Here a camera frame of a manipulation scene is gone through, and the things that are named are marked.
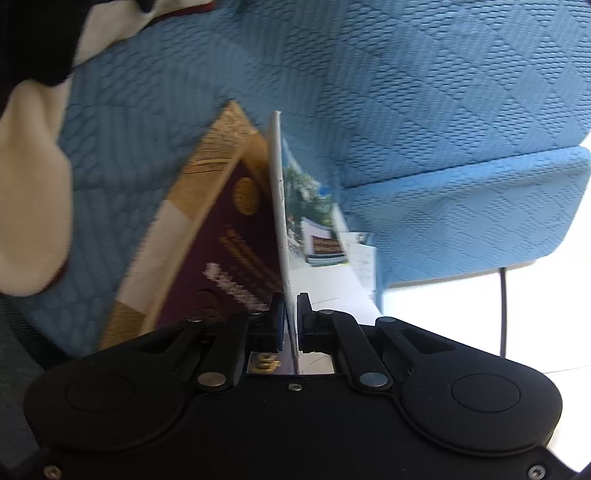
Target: dark gray fabric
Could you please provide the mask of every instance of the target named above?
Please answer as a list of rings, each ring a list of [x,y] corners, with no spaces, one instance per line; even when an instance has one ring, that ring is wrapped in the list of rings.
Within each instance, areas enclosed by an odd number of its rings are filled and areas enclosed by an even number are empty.
[[[8,328],[17,342],[22,345],[33,361],[44,370],[49,370],[72,360],[71,356],[66,355],[29,325],[22,313],[12,305],[10,298],[0,296],[0,315],[4,316]]]
[[[0,313],[0,461],[9,468],[37,448],[22,412],[22,396],[42,372],[14,338]]]

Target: screw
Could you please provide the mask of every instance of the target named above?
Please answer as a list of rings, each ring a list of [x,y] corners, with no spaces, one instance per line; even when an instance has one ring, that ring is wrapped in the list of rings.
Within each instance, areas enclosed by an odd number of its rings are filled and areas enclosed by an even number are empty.
[[[388,377],[379,372],[367,372],[359,377],[359,381],[366,387],[378,388],[388,383]]]
[[[546,468],[544,465],[534,465],[527,472],[527,477],[530,480],[542,480],[546,476]]]
[[[61,470],[55,465],[46,465],[43,467],[43,475],[48,480],[60,480]]]
[[[226,376],[220,372],[205,372],[197,377],[197,382],[204,387],[221,387],[226,383]]]

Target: gold emblem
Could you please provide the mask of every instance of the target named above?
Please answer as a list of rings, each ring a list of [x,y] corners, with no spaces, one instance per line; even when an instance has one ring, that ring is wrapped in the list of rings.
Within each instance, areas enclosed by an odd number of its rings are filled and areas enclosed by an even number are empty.
[[[281,366],[281,361],[274,353],[259,353],[256,356],[256,363],[251,363],[248,372],[252,374],[272,374]]]
[[[250,177],[242,177],[234,185],[232,192],[234,207],[243,215],[256,213],[261,204],[261,196],[255,181]]]

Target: blue quilted fabric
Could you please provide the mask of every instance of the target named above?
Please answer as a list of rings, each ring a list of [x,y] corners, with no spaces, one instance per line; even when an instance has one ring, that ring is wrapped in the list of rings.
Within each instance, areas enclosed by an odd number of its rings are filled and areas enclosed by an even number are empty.
[[[584,0],[226,0],[147,28],[76,69],[60,138],[74,172],[68,270],[12,301],[67,353],[93,351],[158,204],[229,99],[259,127],[283,111],[299,162],[378,233],[384,283],[544,255],[588,176],[586,154],[557,149],[591,125],[590,21]],[[557,152],[509,158],[545,150]],[[509,215],[537,203],[563,207]],[[425,221],[420,242],[409,212]]]
[[[485,271],[552,253],[590,160],[571,147],[448,168],[348,189],[343,207],[379,232],[382,287]]]

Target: white floor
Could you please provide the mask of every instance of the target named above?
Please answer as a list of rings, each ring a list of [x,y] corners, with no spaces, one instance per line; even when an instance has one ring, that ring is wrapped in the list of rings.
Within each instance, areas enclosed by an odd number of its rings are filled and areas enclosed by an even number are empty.
[[[591,461],[590,273],[591,188],[558,249],[506,275],[507,357],[547,374],[558,386],[563,414],[550,449],[577,471]],[[384,314],[499,353],[497,272],[392,288],[384,295]]]

